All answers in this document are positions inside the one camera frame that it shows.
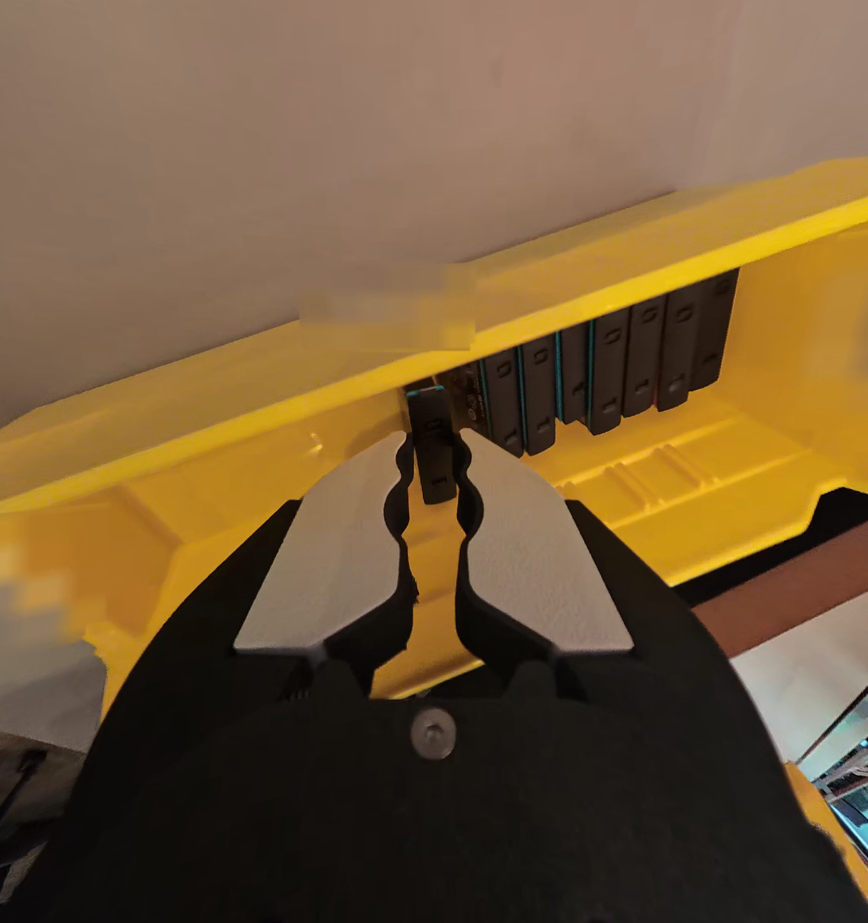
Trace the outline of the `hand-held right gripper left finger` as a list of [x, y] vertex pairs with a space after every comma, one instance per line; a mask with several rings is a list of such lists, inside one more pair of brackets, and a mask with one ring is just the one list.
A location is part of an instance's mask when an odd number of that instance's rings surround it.
[[400, 652], [416, 585], [404, 532], [412, 437], [397, 431], [325, 474], [302, 497], [236, 652]]

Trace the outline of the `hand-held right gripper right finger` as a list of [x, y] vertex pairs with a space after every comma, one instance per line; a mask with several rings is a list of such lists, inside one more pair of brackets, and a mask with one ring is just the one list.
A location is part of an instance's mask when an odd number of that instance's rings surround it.
[[458, 636], [480, 660], [622, 654], [629, 629], [565, 499], [472, 429], [454, 438]]

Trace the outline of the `yellow plastic bin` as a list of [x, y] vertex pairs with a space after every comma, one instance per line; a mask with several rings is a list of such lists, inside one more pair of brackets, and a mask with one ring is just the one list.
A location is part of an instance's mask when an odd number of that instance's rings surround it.
[[0, 430], [0, 590], [23, 640], [85, 640], [103, 711], [163, 622], [287, 500], [403, 427], [398, 390], [740, 269], [717, 382], [528, 464], [667, 583], [868, 494], [868, 157], [678, 192], [474, 260], [469, 352], [320, 348], [291, 322]]

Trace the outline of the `row of black batteries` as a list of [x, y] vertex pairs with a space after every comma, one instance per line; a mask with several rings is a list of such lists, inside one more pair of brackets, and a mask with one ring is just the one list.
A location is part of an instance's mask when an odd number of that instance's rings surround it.
[[431, 433], [461, 428], [520, 458], [555, 445], [559, 424], [606, 434], [717, 383], [740, 271], [733, 269], [437, 375]]

